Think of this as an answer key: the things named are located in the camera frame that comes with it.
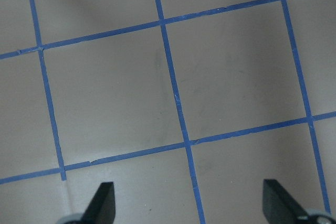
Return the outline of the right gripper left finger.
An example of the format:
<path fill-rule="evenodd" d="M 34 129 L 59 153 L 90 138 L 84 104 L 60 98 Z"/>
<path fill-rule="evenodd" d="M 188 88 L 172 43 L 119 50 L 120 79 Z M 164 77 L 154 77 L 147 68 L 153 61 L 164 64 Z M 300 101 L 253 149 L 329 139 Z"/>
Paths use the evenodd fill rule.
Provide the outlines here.
<path fill-rule="evenodd" d="M 115 203 L 114 183 L 101 183 L 79 223 L 112 224 L 116 216 Z"/>

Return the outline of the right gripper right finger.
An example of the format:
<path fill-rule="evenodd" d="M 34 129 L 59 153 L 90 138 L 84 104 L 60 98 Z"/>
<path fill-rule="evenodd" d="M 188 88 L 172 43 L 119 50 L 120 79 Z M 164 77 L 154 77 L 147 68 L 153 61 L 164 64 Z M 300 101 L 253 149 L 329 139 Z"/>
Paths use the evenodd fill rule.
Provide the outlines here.
<path fill-rule="evenodd" d="M 330 223 L 331 215 L 315 209 L 304 209 L 275 179 L 264 179 L 263 214 L 268 223 Z"/>

